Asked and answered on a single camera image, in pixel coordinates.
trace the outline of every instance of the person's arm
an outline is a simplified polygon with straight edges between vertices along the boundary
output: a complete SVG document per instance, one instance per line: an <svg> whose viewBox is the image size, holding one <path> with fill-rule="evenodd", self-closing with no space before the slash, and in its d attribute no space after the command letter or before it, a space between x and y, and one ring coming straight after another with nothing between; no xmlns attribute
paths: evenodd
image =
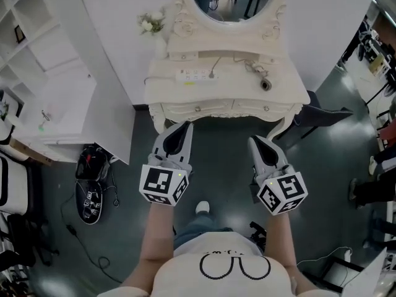
<svg viewBox="0 0 396 297"><path fill-rule="evenodd" d="M139 263L121 286L138 287L151 294L155 275L173 258L173 207L152 204Z"/></svg>
<svg viewBox="0 0 396 297"><path fill-rule="evenodd" d="M296 280L297 295L305 291L317 289L297 268L295 247L293 245L293 237L291 235L290 221L287 213L270 216L267 224L265 256L281 263L290 278Z"/></svg>

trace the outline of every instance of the jeans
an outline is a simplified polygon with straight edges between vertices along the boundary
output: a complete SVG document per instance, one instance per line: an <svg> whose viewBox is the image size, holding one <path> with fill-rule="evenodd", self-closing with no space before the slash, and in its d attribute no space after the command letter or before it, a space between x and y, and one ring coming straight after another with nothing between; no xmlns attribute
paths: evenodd
<svg viewBox="0 0 396 297"><path fill-rule="evenodd" d="M173 247L177 249L180 245L195 239L196 237L206 233L206 232L227 232L233 231L231 228L219 229L216 227L213 216L207 212L199 212L196 218L190 222L181 232L177 233L174 241Z"/></svg>
<svg viewBox="0 0 396 297"><path fill-rule="evenodd" d="M377 229L383 233L388 233L390 235L396 236L396 224L383 221L382 219L376 219L373 223L374 229ZM371 248L381 251L387 248L389 253L396 253L396 241L380 242L369 239L369 245Z"/></svg>
<svg viewBox="0 0 396 297"><path fill-rule="evenodd" d="M349 59L349 57L351 57L351 55L353 54L353 51L358 47L359 43L360 43L359 33L356 32L342 56L342 60L344 62L346 62Z"/></svg>

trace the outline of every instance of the wire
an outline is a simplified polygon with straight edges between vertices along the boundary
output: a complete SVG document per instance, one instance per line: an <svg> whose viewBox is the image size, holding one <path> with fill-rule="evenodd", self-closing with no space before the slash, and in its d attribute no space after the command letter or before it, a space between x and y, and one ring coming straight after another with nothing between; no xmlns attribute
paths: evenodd
<svg viewBox="0 0 396 297"><path fill-rule="evenodd" d="M215 64L213 65L212 69L210 70L209 78L214 78L214 77L215 77L215 75L214 75L214 73L213 73L213 70L215 69L215 67L216 67L216 65L217 65L217 63L218 63L218 61L221 60L221 58L222 58L222 56L220 56L220 57L217 59L217 61L215 62Z"/></svg>
<svg viewBox="0 0 396 297"><path fill-rule="evenodd" d="M245 64L245 69L248 72L255 72L261 75L262 78L266 78L269 74L269 71L265 70L260 64L257 64L255 61L251 59L235 59L235 52L233 53L233 61L234 62L243 62Z"/></svg>
<svg viewBox="0 0 396 297"><path fill-rule="evenodd" d="M352 250L349 246L340 246L340 247L336 248L333 252L331 252L329 255L320 257L320 258L318 258L318 259L316 259L316 260L301 260L301 261L299 261L299 262L297 263L297 266L299 266L299 265L300 265L301 263L303 263L303 262L317 262L317 261L319 261L319 260L325 259L326 257L329 257L330 255L332 255L332 254L333 254L336 250L338 250L338 249L349 249L349 250L351 250L351 255L353 254L353 250Z"/></svg>
<svg viewBox="0 0 396 297"><path fill-rule="evenodd" d="M62 221L63 221L63 223L64 223L65 225L67 225L67 223L66 223L66 221L65 221L65 219L64 219L63 207L64 207L70 200L72 200L72 198L74 197L74 193L75 193L75 192L73 192L72 195L71 195L69 198L67 198L67 199L61 204L61 216L62 216Z"/></svg>
<svg viewBox="0 0 396 297"><path fill-rule="evenodd" d="M172 80L174 80L174 77L149 76L149 77L146 77L146 78L144 79L144 81L143 81L143 83L144 83L145 86L146 86L146 80L147 80L147 79L151 79L151 78L156 78L156 79L172 79Z"/></svg>
<svg viewBox="0 0 396 297"><path fill-rule="evenodd" d="M106 256L100 256L100 257L98 258L98 262L95 263L95 262L93 261L93 259L91 258L91 255L88 253L87 247L85 246L85 244L84 244L84 243L80 240L80 238L78 237L76 230L73 228L72 225L66 223L66 221L65 221L65 219L64 219L63 208L64 208L64 206L74 197L74 194L75 194L75 192L73 192L72 195L71 195L69 198L67 198L67 199L61 204L61 216L62 216L62 221L63 221L65 227L66 227L67 230L71 233L71 235L74 236L74 237L78 240L78 242L79 242L80 245L82 246L82 249L84 250L85 255L87 255L88 260L91 262L91 264L94 265L95 267L97 267L98 269L100 269L101 272L102 272L103 274L105 274L108 278L110 278L111 280L114 280L116 283L120 283L120 284L121 284L122 282L121 282L120 280L118 280L118 279L112 277L111 275L109 275L109 274L107 274L107 273L105 272L105 269L107 269L108 267L110 267L110 260L109 260L109 258L107 258Z"/></svg>
<svg viewBox="0 0 396 297"><path fill-rule="evenodd" d="M114 205L116 208L118 208L118 206L119 206L118 190L117 190L116 182L115 182L115 180L114 180L113 169L111 168L111 166L110 166L110 170L111 170L111 179L113 180L113 185L110 186L110 187L113 187L113 188L114 188L114 196L115 196L115 200L113 201L113 205Z"/></svg>
<svg viewBox="0 0 396 297"><path fill-rule="evenodd" d="M98 263L95 263L95 262L92 260L91 256L89 255L88 250L87 250L87 248L85 247L85 244L80 240L80 238L79 238L77 235L75 235L75 238L76 238L76 239L78 240L78 242L81 244L82 249L84 250L85 254L86 254L87 257L88 257L88 260L91 262L92 265L94 265L95 267L97 267L98 269L100 269L100 270L102 271L102 273L105 274L105 275L106 275L108 278L110 278L111 280L114 280L116 283L122 284L122 282L121 282L120 280L114 278L113 276L111 276L111 275L109 275L109 274L107 274L107 273L105 272L105 269L107 269L108 267L110 267L110 260L109 260L109 258L107 258L106 256L100 256L100 257L98 258ZM105 265L103 265L103 264L101 263L103 260L106 261L106 264L105 264Z"/></svg>
<svg viewBox="0 0 396 297"><path fill-rule="evenodd" d="M344 278L344 280L342 281L340 287L342 287L342 285L344 284L344 282L345 282L345 280L347 279L347 277L348 277L348 267L346 268L346 275L345 275L345 278Z"/></svg>
<svg viewBox="0 0 396 297"><path fill-rule="evenodd" d="M75 181L76 184L78 184L82 190L82 192L84 193L85 197L88 198L88 195L85 193L84 188L81 186L80 182L78 180Z"/></svg>

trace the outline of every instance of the white wall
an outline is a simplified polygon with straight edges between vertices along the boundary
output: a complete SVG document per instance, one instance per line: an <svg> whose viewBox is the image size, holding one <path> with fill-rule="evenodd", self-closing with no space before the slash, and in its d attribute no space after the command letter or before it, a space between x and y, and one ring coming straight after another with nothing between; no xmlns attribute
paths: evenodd
<svg viewBox="0 0 396 297"><path fill-rule="evenodd" d="M287 0L288 51L305 87L317 90L357 31L371 0Z"/></svg>
<svg viewBox="0 0 396 297"><path fill-rule="evenodd" d="M150 37L136 17L173 0L84 0L103 47L135 105L144 103L143 80L153 58ZM355 34L370 0L286 0L286 41L308 89L317 89Z"/></svg>
<svg viewBox="0 0 396 297"><path fill-rule="evenodd" d="M373 3L371 1L369 9L367 10L367 23L372 27L372 25L374 24L374 22L377 20L377 17L379 15L379 8L377 6L377 4Z"/></svg>

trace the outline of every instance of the printed graphic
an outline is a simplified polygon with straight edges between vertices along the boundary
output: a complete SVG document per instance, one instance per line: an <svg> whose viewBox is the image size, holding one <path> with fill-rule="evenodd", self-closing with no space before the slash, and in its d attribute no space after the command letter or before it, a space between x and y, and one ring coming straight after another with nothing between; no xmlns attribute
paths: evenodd
<svg viewBox="0 0 396 297"><path fill-rule="evenodd" d="M267 206L271 212L273 212L280 204L279 198L271 191L271 189L265 185L261 193L258 195L263 203Z"/></svg>
<svg viewBox="0 0 396 297"><path fill-rule="evenodd" d="M265 277L269 275L271 272L271 263L268 259L266 259L264 256L261 256L266 262L263 264L263 266L259 269L261 274L249 274L246 270L246 268L243 265L243 258L240 256L231 256L230 260L230 267L228 268L228 271L225 272L225 268L223 267L221 261L219 260L214 266L212 263L211 267L208 267L205 269L204 267L204 260L210 256L210 254L206 254L204 257L201 258L199 262L199 270L203 276L210 280L221 280L227 276L229 276L230 273L232 273L234 264L236 261L238 261L239 264L239 269L242 272L244 276L246 276L250 280L263 280ZM216 273L216 268L220 264L219 269L222 271L219 273Z"/></svg>
<svg viewBox="0 0 396 297"><path fill-rule="evenodd" d="M166 197L161 197L161 196L156 196L156 195L150 195L150 194L144 194L147 199L151 202L158 202L159 204L165 204L165 205L171 205L171 202L169 201L168 198Z"/></svg>
<svg viewBox="0 0 396 297"><path fill-rule="evenodd" d="M288 202L287 204L285 204L285 205L283 206L282 209L280 209L279 213L286 212L286 211L289 211L289 210L294 209L295 207L298 206L298 204L299 204L303 199L304 199L304 198L300 198L300 199L296 199L296 200L293 200L293 201L291 201L291 202Z"/></svg>
<svg viewBox="0 0 396 297"><path fill-rule="evenodd" d="M173 199L174 199L175 202L177 202L180 199L181 195L184 193L184 191L186 190L187 186L188 186L187 178L183 177L183 179L181 180L179 186L176 188L176 190L173 193Z"/></svg>
<svg viewBox="0 0 396 297"><path fill-rule="evenodd" d="M159 168L150 168L144 183L144 189L146 191L160 192L167 194L169 185L172 179L172 171L167 171Z"/></svg>
<svg viewBox="0 0 396 297"><path fill-rule="evenodd" d="M279 178L278 183L286 199L304 194L304 189L301 187L295 175Z"/></svg>

